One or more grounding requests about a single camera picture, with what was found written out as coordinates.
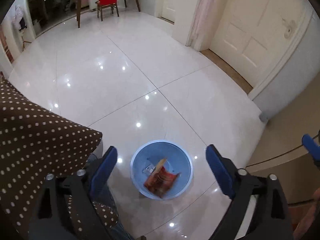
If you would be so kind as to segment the red snack wrapper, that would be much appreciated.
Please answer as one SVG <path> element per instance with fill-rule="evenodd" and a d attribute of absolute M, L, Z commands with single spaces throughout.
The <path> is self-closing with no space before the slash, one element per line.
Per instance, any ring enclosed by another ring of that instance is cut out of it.
<path fill-rule="evenodd" d="M 173 187 L 176 179 L 180 175 L 180 173 L 173 174 L 168 172 L 164 167 L 166 162 L 166 159 L 161 159 L 144 183 L 144 187 L 159 198 L 164 197 L 164 195 Z"/>

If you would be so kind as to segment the light blue trash bin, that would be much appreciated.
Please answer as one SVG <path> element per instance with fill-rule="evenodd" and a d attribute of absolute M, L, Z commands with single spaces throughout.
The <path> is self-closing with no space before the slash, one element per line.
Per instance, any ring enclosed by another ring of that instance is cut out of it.
<path fill-rule="evenodd" d="M 189 187 L 193 164 L 180 146 L 155 140 L 141 146 L 133 155 L 130 176 L 142 195 L 154 200 L 169 200 Z"/>

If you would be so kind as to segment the white small card in bin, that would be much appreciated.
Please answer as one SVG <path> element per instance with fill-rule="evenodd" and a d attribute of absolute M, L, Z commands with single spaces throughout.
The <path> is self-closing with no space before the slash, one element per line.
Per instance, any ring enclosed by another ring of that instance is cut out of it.
<path fill-rule="evenodd" d="M 147 167 L 145 167 L 142 172 L 146 175 L 146 176 L 150 176 L 152 174 L 152 172 L 154 171 L 155 166 L 153 164 L 149 164 Z"/>

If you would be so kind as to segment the brown polka dot tablecloth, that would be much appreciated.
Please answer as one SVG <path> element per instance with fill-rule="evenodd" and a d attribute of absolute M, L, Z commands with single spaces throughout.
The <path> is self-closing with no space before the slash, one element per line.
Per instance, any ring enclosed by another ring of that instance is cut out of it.
<path fill-rule="evenodd" d="M 101 141 L 2 80 L 1 239 L 112 239 L 115 209 L 89 195 Z"/>

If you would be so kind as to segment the pink curtain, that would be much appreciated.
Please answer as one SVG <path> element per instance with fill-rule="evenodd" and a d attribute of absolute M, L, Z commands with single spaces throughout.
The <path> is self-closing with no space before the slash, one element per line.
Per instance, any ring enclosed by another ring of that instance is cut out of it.
<path fill-rule="evenodd" d="M 199 0 L 191 28 L 191 44 L 197 51 L 202 50 L 203 43 L 210 36 L 212 24 L 219 19 L 223 0 Z"/>

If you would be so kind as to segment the pink jacket on stand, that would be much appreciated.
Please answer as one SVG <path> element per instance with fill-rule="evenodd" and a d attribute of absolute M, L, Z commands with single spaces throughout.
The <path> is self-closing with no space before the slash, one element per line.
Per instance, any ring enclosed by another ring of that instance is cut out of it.
<path fill-rule="evenodd" d="M 26 24 L 25 18 L 24 18 L 24 11 L 19 5 L 14 6 L 14 14 L 12 16 L 12 23 L 19 32 L 22 32 L 25 29 L 27 29 L 27 24 Z"/>

